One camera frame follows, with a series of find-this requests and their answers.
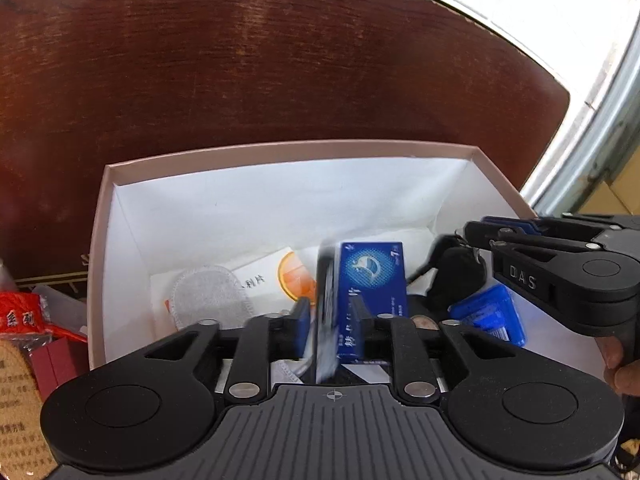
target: blue medicine box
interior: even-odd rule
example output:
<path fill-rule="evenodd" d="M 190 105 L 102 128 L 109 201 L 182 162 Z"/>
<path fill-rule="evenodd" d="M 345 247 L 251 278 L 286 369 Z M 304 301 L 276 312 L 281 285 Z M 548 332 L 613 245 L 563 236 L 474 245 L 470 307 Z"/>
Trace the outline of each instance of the blue medicine box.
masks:
<path fill-rule="evenodd" d="M 349 298 L 360 295 L 372 316 L 408 316 L 404 256 L 400 242 L 345 242 L 338 264 L 338 357 L 364 362 L 359 329 L 351 320 Z"/>

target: human hand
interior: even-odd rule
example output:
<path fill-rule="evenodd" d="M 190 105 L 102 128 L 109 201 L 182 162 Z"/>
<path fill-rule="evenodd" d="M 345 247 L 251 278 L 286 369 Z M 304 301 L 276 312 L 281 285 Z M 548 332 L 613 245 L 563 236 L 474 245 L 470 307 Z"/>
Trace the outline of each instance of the human hand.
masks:
<path fill-rule="evenodd" d="M 617 337 L 597 337 L 596 343 L 606 368 L 604 380 L 616 393 L 640 396 L 640 360 L 621 367 L 624 351 Z"/>

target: blue plastic container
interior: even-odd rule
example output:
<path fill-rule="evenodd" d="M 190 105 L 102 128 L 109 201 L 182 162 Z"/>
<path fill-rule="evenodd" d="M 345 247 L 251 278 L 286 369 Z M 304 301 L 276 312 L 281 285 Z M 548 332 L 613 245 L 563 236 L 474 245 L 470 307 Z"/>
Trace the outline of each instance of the blue plastic container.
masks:
<path fill-rule="evenodd" d="M 449 315 L 514 345 L 527 342 L 509 289 L 501 283 L 452 305 Z"/>

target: wooden surface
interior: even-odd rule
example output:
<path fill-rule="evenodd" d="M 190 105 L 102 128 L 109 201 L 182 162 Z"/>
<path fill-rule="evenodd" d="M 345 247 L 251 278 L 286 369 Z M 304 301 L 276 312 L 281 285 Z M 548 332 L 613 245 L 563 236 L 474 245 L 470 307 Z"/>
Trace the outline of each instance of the wooden surface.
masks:
<path fill-rule="evenodd" d="M 520 186 L 568 106 L 431 0 L 0 0 L 0 23 L 0 256 L 18 278 L 85 269 L 110 162 L 425 139 L 476 144 Z"/>

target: cork board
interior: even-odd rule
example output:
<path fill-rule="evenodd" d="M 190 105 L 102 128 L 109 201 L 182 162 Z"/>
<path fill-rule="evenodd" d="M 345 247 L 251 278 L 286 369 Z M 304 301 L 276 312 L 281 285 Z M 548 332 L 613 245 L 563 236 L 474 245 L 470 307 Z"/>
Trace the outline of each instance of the cork board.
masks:
<path fill-rule="evenodd" d="M 0 341 L 0 473 L 8 480 L 41 480 L 56 466 L 40 431 L 41 407 L 20 351 Z"/>

